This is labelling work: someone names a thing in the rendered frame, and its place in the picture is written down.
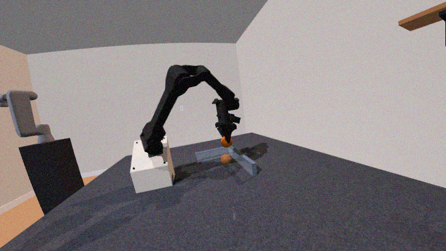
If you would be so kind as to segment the clear low l-shaped wall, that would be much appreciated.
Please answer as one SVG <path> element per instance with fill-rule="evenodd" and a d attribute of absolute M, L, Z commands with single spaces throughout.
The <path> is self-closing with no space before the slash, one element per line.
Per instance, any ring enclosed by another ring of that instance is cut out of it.
<path fill-rule="evenodd" d="M 247 172 L 249 172 L 252 176 L 252 165 L 244 158 L 241 157 L 238 153 L 233 151 L 230 147 L 222 148 L 219 150 L 213 150 L 210 152 L 204 152 L 196 154 L 197 162 L 202 162 L 210 159 L 218 159 L 221 158 L 224 154 L 228 154 L 232 156 Z"/>

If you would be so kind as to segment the pale blue l-shaped wall top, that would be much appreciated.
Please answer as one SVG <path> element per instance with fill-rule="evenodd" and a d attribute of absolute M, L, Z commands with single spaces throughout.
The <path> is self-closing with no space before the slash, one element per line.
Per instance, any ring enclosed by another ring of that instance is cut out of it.
<path fill-rule="evenodd" d="M 222 149 L 222 148 L 225 148 L 225 147 L 215 148 L 215 149 L 212 149 L 212 150 L 206 150 L 206 151 L 202 151 L 202 152 L 197 152 L 197 153 L 195 153 L 195 154 L 204 153 L 204 152 L 210 152 L 210 151 L 213 151 L 213 150 L 219 150 L 219 149 Z M 254 176 L 257 176 L 256 162 L 254 162 L 254 161 L 251 160 L 248 156 L 246 156 L 246 155 L 244 155 L 243 153 L 241 153 L 239 150 L 235 149 L 233 146 L 230 146 L 230 148 L 231 148 L 233 151 L 235 151 L 236 153 L 238 153 L 241 157 L 244 157 L 244 158 L 245 158 L 245 159 L 252 165 L 252 174 L 253 174 L 253 177 L 254 177 Z"/>

